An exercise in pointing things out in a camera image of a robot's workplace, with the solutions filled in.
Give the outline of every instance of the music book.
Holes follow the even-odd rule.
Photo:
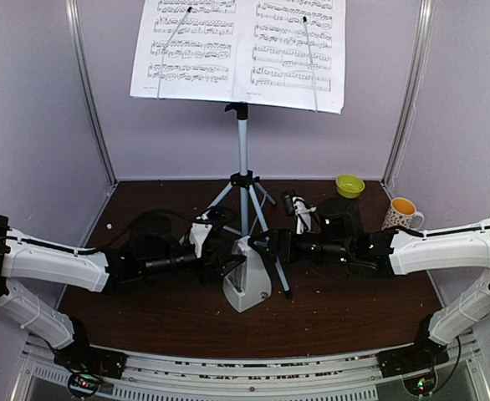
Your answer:
[[[345,0],[145,0],[130,95],[340,113]]]

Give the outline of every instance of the mug handle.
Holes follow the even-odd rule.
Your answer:
[[[414,220],[412,220],[411,228],[414,228],[415,230],[420,230],[421,226],[423,226],[423,222],[425,221],[425,217],[423,216],[423,213],[421,213],[420,211],[415,211],[414,217],[420,217],[420,224],[414,226]]]

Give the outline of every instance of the tripod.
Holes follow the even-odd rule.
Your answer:
[[[230,182],[225,186],[221,193],[213,200],[209,207],[217,206],[221,201],[227,196],[232,188],[239,187],[240,192],[240,203],[241,203],[241,220],[242,229],[238,231],[234,228],[225,226],[224,229],[237,234],[239,236],[248,236],[249,233],[254,231],[256,223],[260,223],[262,231],[268,231],[268,223],[265,221],[263,216],[262,207],[266,201],[271,205],[276,206],[277,202],[272,196],[262,187],[260,184],[260,177],[253,177],[253,172],[248,169],[248,158],[247,158],[247,121],[248,121],[248,104],[246,103],[230,103],[225,107],[225,112],[230,110],[236,110],[237,116],[237,129],[239,132],[239,172],[232,174],[230,176]],[[258,200],[256,191],[258,189],[263,194],[262,202]],[[256,218],[254,219],[253,225],[249,230],[248,224],[248,197],[250,196],[251,202],[253,203],[254,211],[256,211]],[[278,277],[282,283],[284,294],[286,298],[291,298],[292,292],[289,288],[288,281],[286,280],[286,275],[280,260],[277,257],[275,262],[275,267],[277,269]]]

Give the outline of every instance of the metal corner post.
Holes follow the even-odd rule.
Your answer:
[[[74,51],[78,62],[79,77],[84,89],[85,107],[93,129],[94,140],[96,142],[102,163],[104,164],[105,173],[107,174],[110,186],[113,186],[117,183],[117,179],[113,170],[113,165],[111,164],[110,154],[107,150],[107,146],[105,145],[102,127],[100,125],[100,120],[96,110],[96,104],[94,102],[93,90],[89,79],[89,70],[85,59],[84,43],[81,36],[81,27],[79,25],[78,1],[65,0],[65,7],[67,11],[70,36],[72,37]]]
[[[426,51],[429,46],[431,20],[435,0],[421,0],[420,19],[416,29],[416,40],[414,43],[414,52],[412,54],[411,69],[403,99],[401,114],[397,123],[396,136],[392,144],[388,164],[382,182],[389,187],[396,171],[397,163],[403,152],[403,141],[407,136],[407,130],[410,128],[412,108],[416,101],[416,92],[421,81],[422,70],[425,67]]]

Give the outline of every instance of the bowl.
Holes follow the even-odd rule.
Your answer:
[[[364,189],[364,181],[354,175],[340,175],[336,179],[336,190],[344,198],[358,198]]]

